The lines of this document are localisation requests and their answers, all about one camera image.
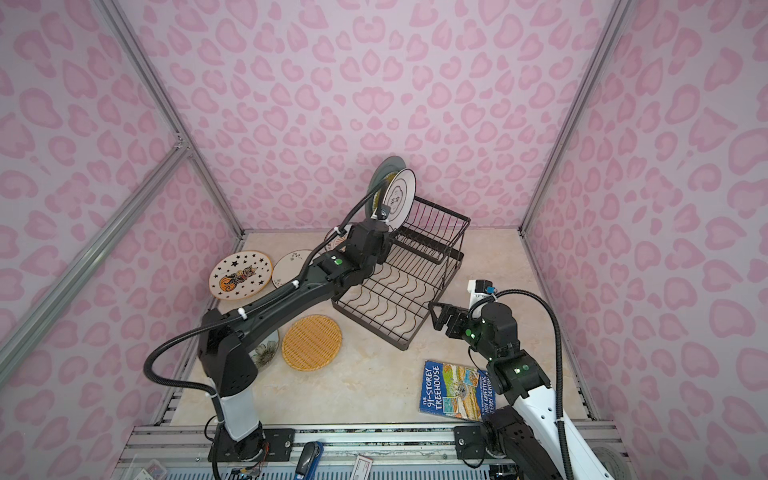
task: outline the wire rack slot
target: wire rack slot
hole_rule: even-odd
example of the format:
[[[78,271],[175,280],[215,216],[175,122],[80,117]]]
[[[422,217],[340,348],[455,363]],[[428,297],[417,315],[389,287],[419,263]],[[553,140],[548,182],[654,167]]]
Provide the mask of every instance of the wire rack slot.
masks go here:
[[[333,306],[399,349],[408,349],[429,315],[427,303],[439,300],[462,265],[469,222],[416,197],[408,219],[395,232],[387,261]]]

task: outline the pink leopard print wall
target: pink leopard print wall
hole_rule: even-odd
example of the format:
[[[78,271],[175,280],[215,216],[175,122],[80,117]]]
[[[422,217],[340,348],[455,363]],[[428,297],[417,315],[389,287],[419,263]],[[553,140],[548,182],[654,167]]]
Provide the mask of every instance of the pink leopard print wall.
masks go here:
[[[235,239],[183,164],[0,392],[0,477],[109,478],[164,387],[147,354],[197,325]],[[170,375],[180,355],[157,361]]]
[[[168,152],[88,0],[0,5],[0,344]]]
[[[390,154],[514,226],[612,2],[167,0],[123,9],[246,227],[335,225]]]
[[[768,478],[768,4],[645,0],[531,235],[641,478]]]

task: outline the pink heart wallpaper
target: pink heart wallpaper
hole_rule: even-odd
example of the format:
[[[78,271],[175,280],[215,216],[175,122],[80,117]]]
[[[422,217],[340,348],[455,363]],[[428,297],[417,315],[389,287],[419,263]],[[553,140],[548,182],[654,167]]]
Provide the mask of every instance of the pink heart wallpaper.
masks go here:
[[[210,269],[234,247],[225,222],[182,164],[0,391],[0,477],[109,478],[165,391],[141,371],[147,354],[197,325]]]
[[[641,2],[529,235],[640,478],[768,478],[768,4]]]
[[[88,0],[0,5],[0,344],[170,149]]]
[[[382,159],[517,226],[612,2],[123,1],[246,228],[336,225]]]

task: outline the round yellow woven mat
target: round yellow woven mat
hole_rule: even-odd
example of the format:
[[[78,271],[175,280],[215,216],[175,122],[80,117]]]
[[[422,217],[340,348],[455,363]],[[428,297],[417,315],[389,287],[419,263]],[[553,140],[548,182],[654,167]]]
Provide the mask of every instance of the round yellow woven mat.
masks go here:
[[[300,372],[312,372],[331,363],[341,348],[341,329],[324,315],[305,316],[283,338],[283,358]]]

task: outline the blue book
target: blue book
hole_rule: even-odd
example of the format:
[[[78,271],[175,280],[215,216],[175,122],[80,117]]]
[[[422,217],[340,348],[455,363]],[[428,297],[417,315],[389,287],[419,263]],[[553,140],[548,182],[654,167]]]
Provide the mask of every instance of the blue book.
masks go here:
[[[480,421],[496,410],[496,394],[485,370],[427,360],[419,410],[433,415]]]

